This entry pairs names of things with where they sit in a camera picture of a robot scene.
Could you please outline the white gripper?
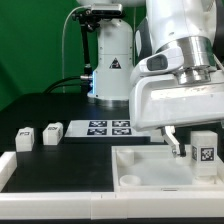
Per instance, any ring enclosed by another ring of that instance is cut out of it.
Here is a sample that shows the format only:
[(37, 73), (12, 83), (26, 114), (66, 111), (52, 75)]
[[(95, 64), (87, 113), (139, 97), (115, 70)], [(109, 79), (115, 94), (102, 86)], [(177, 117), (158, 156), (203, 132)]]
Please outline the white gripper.
[(213, 74), (211, 82), (190, 86), (179, 85), (172, 74), (145, 77), (131, 91), (129, 112), (136, 131), (162, 127), (173, 156), (185, 157), (185, 146), (174, 136), (175, 127), (224, 119), (224, 75)]

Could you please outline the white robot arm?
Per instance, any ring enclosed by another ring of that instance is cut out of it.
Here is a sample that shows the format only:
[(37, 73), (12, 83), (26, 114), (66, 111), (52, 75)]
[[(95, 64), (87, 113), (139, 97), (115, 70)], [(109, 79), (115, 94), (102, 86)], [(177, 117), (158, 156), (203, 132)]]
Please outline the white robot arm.
[(77, 0), (81, 27), (98, 31), (88, 98), (127, 103), (137, 131), (160, 130), (176, 156), (177, 127), (224, 119), (224, 72), (216, 67), (213, 0)]

